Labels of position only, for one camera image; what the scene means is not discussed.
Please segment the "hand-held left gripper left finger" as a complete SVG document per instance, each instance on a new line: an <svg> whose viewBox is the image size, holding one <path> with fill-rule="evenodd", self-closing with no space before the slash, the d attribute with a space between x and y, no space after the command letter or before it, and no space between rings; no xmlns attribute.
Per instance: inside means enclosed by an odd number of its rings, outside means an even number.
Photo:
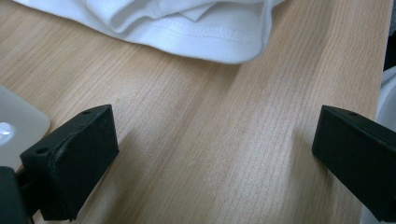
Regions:
<svg viewBox="0 0 396 224"><path fill-rule="evenodd" d="M21 154L29 215L74 220L119 154L111 105L85 110Z"/></svg>

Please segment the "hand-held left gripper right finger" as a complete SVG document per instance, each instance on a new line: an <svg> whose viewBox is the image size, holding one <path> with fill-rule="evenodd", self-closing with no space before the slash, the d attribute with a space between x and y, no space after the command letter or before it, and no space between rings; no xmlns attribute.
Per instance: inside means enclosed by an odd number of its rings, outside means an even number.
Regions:
<svg viewBox="0 0 396 224"><path fill-rule="evenodd" d="M358 113L325 105L312 153L377 220L396 222L396 132Z"/></svg>

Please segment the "white garment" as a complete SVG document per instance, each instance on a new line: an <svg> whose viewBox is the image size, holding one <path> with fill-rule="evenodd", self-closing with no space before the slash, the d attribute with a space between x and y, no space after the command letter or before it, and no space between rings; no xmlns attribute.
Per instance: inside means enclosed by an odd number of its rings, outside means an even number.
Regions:
<svg viewBox="0 0 396 224"><path fill-rule="evenodd" d="M117 39L217 63L260 56L285 0L14 0Z"/></svg>

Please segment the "white round object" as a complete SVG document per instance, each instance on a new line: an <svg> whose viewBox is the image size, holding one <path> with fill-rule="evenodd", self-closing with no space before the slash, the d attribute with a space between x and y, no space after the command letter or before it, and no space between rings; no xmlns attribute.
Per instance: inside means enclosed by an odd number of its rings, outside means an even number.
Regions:
<svg viewBox="0 0 396 224"><path fill-rule="evenodd" d="M376 121L396 132L396 66L383 73L376 110Z"/></svg>

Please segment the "pale grey rounded flat base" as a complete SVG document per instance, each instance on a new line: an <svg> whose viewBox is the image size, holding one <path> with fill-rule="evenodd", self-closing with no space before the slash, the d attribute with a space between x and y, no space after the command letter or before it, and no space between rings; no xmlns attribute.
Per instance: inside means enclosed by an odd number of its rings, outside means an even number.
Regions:
<svg viewBox="0 0 396 224"><path fill-rule="evenodd" d="M49 127L43 112L0 85L0 166L17 171L22 152L37 143Z"/></svg>

